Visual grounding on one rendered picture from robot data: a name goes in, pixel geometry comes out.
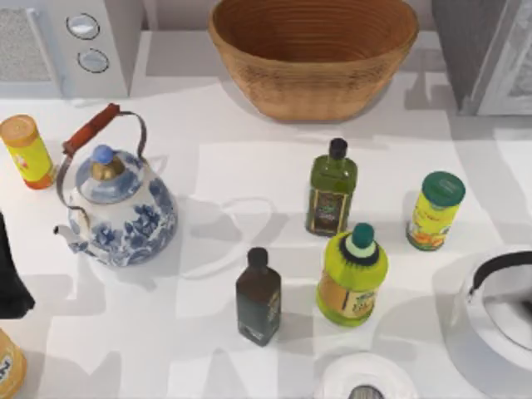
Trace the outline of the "green bottle with black cap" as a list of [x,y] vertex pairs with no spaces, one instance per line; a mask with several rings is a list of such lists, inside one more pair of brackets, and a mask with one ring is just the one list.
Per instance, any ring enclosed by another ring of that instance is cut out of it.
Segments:
[[357,164],[347,157],[347,148],[343,138],[334,138],[328,153],[313,161],[306,218],[311,234],[331,237],[347,229],[357,185]]

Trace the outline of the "dark bottle with black cap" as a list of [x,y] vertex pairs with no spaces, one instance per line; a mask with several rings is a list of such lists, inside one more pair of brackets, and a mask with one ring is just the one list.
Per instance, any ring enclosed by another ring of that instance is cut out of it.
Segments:
[[282,279],[268,266],[267,249],[251,248],[247,261],[235,284],[238,329],[249,341],[265,347],[280,327]]

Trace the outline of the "yellow-green bottle with green cap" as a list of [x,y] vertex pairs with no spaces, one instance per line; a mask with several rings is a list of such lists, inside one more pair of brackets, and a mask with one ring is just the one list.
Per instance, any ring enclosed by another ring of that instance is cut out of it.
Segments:
[[328,240],[316,302],[333,323],[356,327],[371,316],[388,272],[388,257],[368,223]]

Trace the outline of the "blue and white teapot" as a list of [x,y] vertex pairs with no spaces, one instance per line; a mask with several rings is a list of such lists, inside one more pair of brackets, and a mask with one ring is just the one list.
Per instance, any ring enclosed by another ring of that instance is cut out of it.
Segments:
[[144,264],[174,238],[178,214],[172,194],[143,156],[145,120],[135,153],[99,145],[76,169],[72,190],[63,188],[75,154],[118,116],[129,116],[111,103],[62,144],[56,191],[67,209],[67,224],[53,232],[73,253],[83,253],[111,267]]

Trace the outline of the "brown woven basket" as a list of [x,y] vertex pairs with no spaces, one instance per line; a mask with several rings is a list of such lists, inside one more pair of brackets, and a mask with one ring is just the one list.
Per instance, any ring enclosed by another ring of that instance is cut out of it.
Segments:
[[263,115],[344,121],[391,82],[419,22],[405,0],[219,0],[208,32]]

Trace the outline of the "yellow can with green lid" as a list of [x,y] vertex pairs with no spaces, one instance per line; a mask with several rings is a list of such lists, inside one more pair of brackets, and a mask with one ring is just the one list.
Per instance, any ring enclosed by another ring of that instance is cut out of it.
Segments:
[[409,242],[422,251],[436,251],[446,240],[466,195],[462,180],[437,170],[425,177],[412,217],[406,228]]

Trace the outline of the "white round roll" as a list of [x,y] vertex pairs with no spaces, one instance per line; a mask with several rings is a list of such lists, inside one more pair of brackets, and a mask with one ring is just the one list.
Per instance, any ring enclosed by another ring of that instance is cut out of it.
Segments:
[[409,374],[371,352],[338,358],[323,371],[313,399],[421,399]]

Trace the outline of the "pale microwave oven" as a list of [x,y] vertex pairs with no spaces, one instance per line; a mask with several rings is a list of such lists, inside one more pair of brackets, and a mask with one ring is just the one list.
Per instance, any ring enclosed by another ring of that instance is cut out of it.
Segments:
[[[100,33],[81,40],[66,19],[93,16]],[[0,0],[0,98],[125,98],[135,71],[143,0]],[[104,52],[109,68],[84,71],[77,54]]]

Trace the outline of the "round microwave knob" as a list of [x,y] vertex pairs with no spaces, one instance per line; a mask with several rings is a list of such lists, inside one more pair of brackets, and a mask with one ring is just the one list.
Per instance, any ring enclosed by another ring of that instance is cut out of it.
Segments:
[[67,17],[66,28],[72,36],[81,40],[92,40],[100,33],[99,22],[86,13]]
[[90,48],[84,52],[77,54],[78,65],[87,72],[92,74],[100,74],[106,71],[109,66],[109,58],[107,55],[95,48]]

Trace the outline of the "yellow can with orange lid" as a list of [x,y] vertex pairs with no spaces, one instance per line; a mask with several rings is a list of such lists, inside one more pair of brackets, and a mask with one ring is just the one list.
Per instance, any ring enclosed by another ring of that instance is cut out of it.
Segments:
[[29,188],[43,190],[53,185],[56,168],[31,116],[8,117],[0,124],[0,138]]

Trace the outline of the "grey cabinet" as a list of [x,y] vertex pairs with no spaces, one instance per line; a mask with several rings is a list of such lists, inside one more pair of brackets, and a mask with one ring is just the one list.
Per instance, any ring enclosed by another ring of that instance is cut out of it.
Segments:
[[459,112],[532,116],[532,0],[432,0]]

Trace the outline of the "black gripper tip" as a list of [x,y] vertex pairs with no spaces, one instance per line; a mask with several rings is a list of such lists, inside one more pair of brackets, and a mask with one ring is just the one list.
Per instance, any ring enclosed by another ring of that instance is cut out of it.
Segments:
[[20,278],[0,211],[0,320],[22,319],[35,306],[35,300]]

